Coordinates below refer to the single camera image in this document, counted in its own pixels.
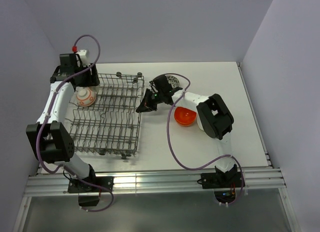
red bowl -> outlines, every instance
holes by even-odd
[[[196,120],[197,113],[183,107],[177,107],[174,111],[174,118],[181,126],[190,126]]]

dish rack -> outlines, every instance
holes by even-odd
[[[138,148],[141,113],[136,108],[143,99],[145,81],[137,75],[99,74],[96,101],[89,107],[71,98],[64,125],[80,153],[116,154],[126,159]]]

white wall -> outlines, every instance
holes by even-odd
[[[58,53],[83,33],[100,63],[242,61],[272,0],[26,0]],[[96,47],[88,39],[88,48]]]
[[[0,230],[11,231],[37,166],[26,126],[44,107],[58,57],[24,0],[0,0],[0,24]]]
[[[319,1],[273,0],[242,66],[303,231],[320,228]]]

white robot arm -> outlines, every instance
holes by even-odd
[[[160,75],[151,82],[152,90],[146,89],[142,103],[137,112],[150,112],[157,110],[157,104],[166,103],[184,107],[197,113],[197,124],[215,144],[219,156],[232,154],[231,130],[234,122],[233,116],[219,94],[203,96],[185,92],[178,85],[170,84],[165,75]],[[216,162],[216,168],[227,173],[234,168],[235,162],[231,157],[221,158]]]
[[[181,97],[183,92],[184,92],[183,90],[177,91],[172,96],[173,102],[175,102],[179,97]],[[209,96],[203,96],[203,95],[198,95],[195,93],[186,92],[184,94],[184,97],[178,101],[176,106],[184,107],[184,108],[187,108],[189,110],[192,110],[192,111],[198,113],[197,106],[199,105],[199,103],[204,103],[208,99],[209,99]],[[202,122],[201,122],[199,115],[197,116],[196,121],[197,121],[199,128],[202,131],[204,131],[204,128],[202,126]],[[231,133],[230,132],[225,134],[221,140],[213,139],[212,143],[214,143],[217,148],[218,156],[225,155],[225,154],[232,154]],[[235,161],[232,158],[227,157],[227,158],[222,158],[222,159],[218,160],[216,162],[216,167],[225,173],[225,172],[231,170],[233,168],[234,164],[235,164]]]
[[[76,174],[77,178],[94,184],[96,182],[94,169],[75,154],[74,141],[62,124],[76,87],[96,87],[100,84],[95,65],[87,72],[63,82],[66,78],[87,69],[89,66],[87,50],[80,50],[72,54],[60,54],[60,65],[50,78],[50,94],[45,108],[36,124],[27,126],[26,134],[37,159],[36,143],[38,139],[39,152],[44,162],[68,168],[69,172]],[[47,114],[52,102],[51,113]],[[86,191],[91,189],[86,184],[80,182],[77,184]]]

white tabletop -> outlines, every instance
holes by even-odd
[[[234,117],[231,143],[233,155],[242,167],[268,166],[258,129],[250,108],[236,62],[205,63],[127,63],[97,64],[99,73],[144,75],[145,87],[157,75],[179,73],[191,80],[188,91],[200,95],[222,96]],[[180,86],[187,82],[179,78]],[[80,155],[95,171],[152,171],[182,169],[173,159],[167,142],[166,121],[170,105],[160,104],[158,110],[142,113],[138,150],[134,157],[122,160],[115,155]],[[179,160],[188,167],[199,167],[218,155],[216,140],[199,129],[179,126],[171,115],[171,142]]]

